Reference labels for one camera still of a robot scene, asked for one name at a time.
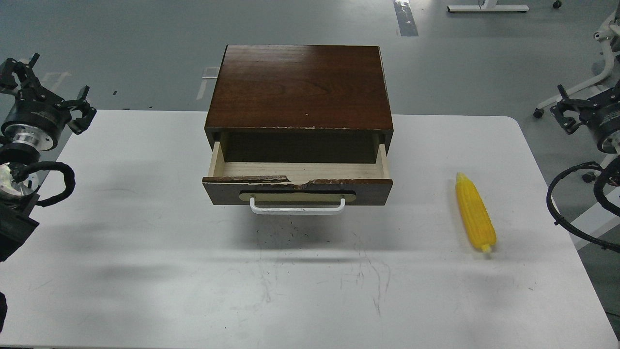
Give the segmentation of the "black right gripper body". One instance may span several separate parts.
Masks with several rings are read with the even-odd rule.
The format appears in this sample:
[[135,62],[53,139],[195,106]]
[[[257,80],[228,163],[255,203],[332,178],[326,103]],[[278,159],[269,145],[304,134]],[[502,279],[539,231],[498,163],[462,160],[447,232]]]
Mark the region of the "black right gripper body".
[[616,153],[617,150],[611,140],[619,135],[620,102],[618,92],[601,92],[586,100],[593,108],[583,108],[580,112],[580,121],[587,126],[596,143],[596,147],[603,153]]

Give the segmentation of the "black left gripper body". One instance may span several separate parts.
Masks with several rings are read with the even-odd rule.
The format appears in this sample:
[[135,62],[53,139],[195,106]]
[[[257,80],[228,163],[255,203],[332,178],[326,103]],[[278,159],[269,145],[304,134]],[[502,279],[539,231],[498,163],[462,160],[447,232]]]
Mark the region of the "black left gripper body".
[[1,131],[9,137],[13,125],[27,125],[44,131],[51,141],[58,141],[68,123],[68,109],[62,107],[63,98],[47,88],[21,89]]

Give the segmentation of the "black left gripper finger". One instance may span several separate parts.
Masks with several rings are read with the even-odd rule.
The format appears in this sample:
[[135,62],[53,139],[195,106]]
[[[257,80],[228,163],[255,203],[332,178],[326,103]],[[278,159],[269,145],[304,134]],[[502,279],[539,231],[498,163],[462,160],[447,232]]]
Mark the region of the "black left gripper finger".
[[[89,91],[90,87],[84,86],[75,99],[59,99],[54,102],[54,108],[62,116],[62,122],[76,135],[82,134],[90,127],[97,113],[97,109],[93,108],[87,101]],[[80,112],[81,117],[73,119],[72,112],[75,111]]]
[[33,72],[33,67],[40,57],[34,53],[32,58],[23,63],[14,58],[7,58],[0,66],[0,92],[18,94],[24,89],[40,88],[40,81]]

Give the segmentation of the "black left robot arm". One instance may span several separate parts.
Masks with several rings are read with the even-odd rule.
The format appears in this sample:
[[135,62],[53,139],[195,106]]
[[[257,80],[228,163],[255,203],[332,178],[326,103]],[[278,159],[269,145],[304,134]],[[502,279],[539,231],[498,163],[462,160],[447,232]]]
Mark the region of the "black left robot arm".
[[[75,171],[59,161],[42,161],[41,154],[59,146],[69,128],[76,135],[91,125],[96,109],[87,101],[89,86],[75,99],[64,99],[45,88],[33,71],[40,55],[28,62],[7,58],[1,64],[1,93],[14,97],[14,104],[1,124],[0,149],[0,258],[6,261],[33,234],[38,221],[30,214],[34,207],[60,203],[73,194]],[[58,172],[64,190],[41,199],[38,172]]]

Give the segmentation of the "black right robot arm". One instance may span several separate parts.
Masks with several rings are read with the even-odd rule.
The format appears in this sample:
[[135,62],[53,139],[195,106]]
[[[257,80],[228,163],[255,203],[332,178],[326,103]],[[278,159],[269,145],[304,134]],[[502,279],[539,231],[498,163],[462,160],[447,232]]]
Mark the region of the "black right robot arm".
[[557,86],[560,100],[551,108],[551,114],[564,130],[565,133],[572,135],[581,126],[585,126],[593,138],[596,148],[602,153],[614,155],[608,165],[603,167],[598,162],[589,161],[572,166],[552,179],[545,195],[545,204],[549,214],[554,219],[554,224],[559,225],[574,236],[593,243],[603,250],[618,253],[619,244],[602,240],[577,228],[569,223],[567,219],[558,211],[552,202],[552,193],[565,177],[578,170],[591,170],[595,173],[593,181],[593,196],[602,209],[606,212],[619,216],[619,205],[614,204],[604,193],[606,186],[619,186],[619,132],[620,132],[620,102],[619,86],[602,91],[587,99],[576,99],[569,97],[564,86]]

